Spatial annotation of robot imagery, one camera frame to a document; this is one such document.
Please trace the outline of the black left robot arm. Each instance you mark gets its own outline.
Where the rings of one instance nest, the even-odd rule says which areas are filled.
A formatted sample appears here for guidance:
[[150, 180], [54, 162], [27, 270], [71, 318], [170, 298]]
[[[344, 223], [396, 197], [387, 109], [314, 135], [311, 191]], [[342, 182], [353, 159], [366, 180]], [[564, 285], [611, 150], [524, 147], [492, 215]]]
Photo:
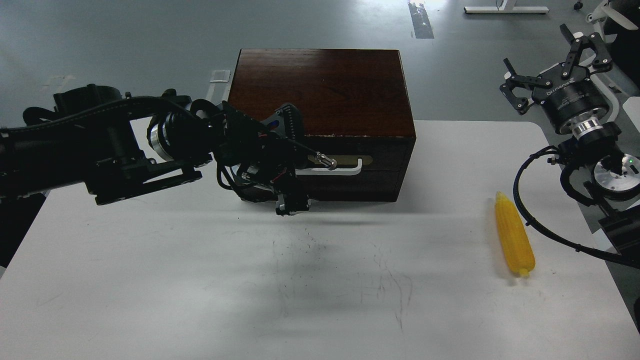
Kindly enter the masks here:
[[258, 121], [227, 101], [178, 95], [122, 95], [88, 84], [54, 95], [55, 107], [28, 107], [25, 126], [1, 129], [0, 196], [16, 202], [84, 183], [98, 205], [162, 191], [202, 178], [215, 162], [222, 189], [252, 203], [275, 201], [278, 215], [310, 209], [299, 171], [338, 162], [304, 144], [292, 104]]

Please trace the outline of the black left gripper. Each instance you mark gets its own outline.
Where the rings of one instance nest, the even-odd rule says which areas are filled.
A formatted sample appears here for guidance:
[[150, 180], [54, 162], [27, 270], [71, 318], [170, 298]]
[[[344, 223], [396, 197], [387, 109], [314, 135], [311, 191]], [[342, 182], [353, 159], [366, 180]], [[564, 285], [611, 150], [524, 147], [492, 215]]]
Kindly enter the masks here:
[[243, 201], [276, 201], [277, 215], [294, 215], [310, 209], [309, 195], [297, 170], [310, 167], [311, 156], [326, 170], [338, 162], [304, 143], [302, 112], [286, 103], [258, 121], [222, 101], [212, 108], [219, 185]]

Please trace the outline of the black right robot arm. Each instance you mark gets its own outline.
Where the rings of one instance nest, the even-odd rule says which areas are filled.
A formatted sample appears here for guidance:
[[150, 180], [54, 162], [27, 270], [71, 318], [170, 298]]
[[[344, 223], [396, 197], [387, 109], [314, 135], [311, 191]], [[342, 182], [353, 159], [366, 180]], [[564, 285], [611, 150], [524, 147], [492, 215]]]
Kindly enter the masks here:
[[570, 136], [536, 155], [551, 155], [551, 164], [563, 166], [560, 184], [569, 198], [603, 212], [599, 225], [616, 253], [604, 255], [598, 250], [591, 255], [638, 268], [639, 207], [617, 210], [611, 201], [639, 196], [639, 159], [619, 148], [620, 128], [604, 120], [613, 101], [606, 100], [594, 79], [610, 71], [613, 60], [598, 33], [576, 35], [565, 24], [560, 32], [570, 46], [564, 61], [536, 76], [525, 76], [505, 58], [507, 73], [500, 91], [521, 115], [539, 105], [554, 131]]

